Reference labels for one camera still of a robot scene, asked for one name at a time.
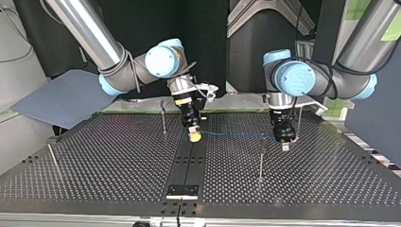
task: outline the yellow tip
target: yellow tip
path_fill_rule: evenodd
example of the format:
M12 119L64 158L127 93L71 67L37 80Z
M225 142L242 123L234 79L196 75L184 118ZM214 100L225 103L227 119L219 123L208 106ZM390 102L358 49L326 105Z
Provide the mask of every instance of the yellow tip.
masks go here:
M201 140L201 134L199 132L191 132L189 133L189 141L192 143L199 142Z

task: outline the white wall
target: white wall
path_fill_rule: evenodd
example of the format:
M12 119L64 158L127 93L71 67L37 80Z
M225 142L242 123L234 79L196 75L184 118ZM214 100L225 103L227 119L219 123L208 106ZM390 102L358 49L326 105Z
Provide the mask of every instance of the white wall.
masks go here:
M13 7L11 0L0 0L0 4ZM30 46L16 32L0 12L0 61L24 56ZM11 20L25 34L18 16L7 12ZM32 51L18 61L0 62L0 106L8 105L43 86L46 82L44 71Z
M11 0L0 0L0 4L14 8ZM8 15L25 34L18 16ZM0 12L0 61L24 56L29 48ZM1 113L45 83L44 71L33 50L21 60L0 62L0 174L45 146L45 140L53 135L47 123L18 113Z

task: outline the blue cable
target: blue cable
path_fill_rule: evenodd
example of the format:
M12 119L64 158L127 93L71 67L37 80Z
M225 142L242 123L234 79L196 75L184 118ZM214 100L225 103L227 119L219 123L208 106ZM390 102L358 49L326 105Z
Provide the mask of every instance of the blue cable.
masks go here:
M267 136L264 133L257 133L257 132L246 132L246 131L227 131L227 132L202 131L202 132L205 134L210 134L210 135L215 135L215 136L245 135L245 136L264 137L264 138L273 140L272 136Z

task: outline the green label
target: green label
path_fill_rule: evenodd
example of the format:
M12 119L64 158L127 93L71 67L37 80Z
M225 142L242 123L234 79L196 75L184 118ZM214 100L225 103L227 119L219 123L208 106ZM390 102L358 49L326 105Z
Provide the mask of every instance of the green label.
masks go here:
M12 114L12 113L13 113L13 111L11 109L6 109L5 111L0 112L0 116L7 115L7 114Z
M363 15L371 0L350 0L345 13L345 20L357 21Z
M341 99L328 99L325 103L324 106L327 107L327 111L324 112L323 116L328 116L328 117L340 117L342 108L346 106L346 101L341 100Z
M384 33L381 41L396 41L401 35L401 13L398 11L395 15L389 28L387 28L386 33Z

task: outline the robotic arm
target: robotic arm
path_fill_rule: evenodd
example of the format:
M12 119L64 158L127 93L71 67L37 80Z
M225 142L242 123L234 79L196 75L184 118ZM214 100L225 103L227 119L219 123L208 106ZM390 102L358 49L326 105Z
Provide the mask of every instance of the robotic arm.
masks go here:
M196 92L212 102L218 87L195 84L189 74L180 40L161 42L135 59L118 43L87 0L46 0L80 45L92 58L100 72L99 82L110 96L118 96L151 83L168 79L167 86L182 112L183 125L191 142L201 139L200 113L195 107Z
M399 39L382 41L399 9L399 3L393 0L371 1L332 67L291 57L286 49L263 56L270 119L276 141L284 147L296 139L291 126L296 97L365 99L375 91L375 73L385 67L383 61L392 58L399 44Z

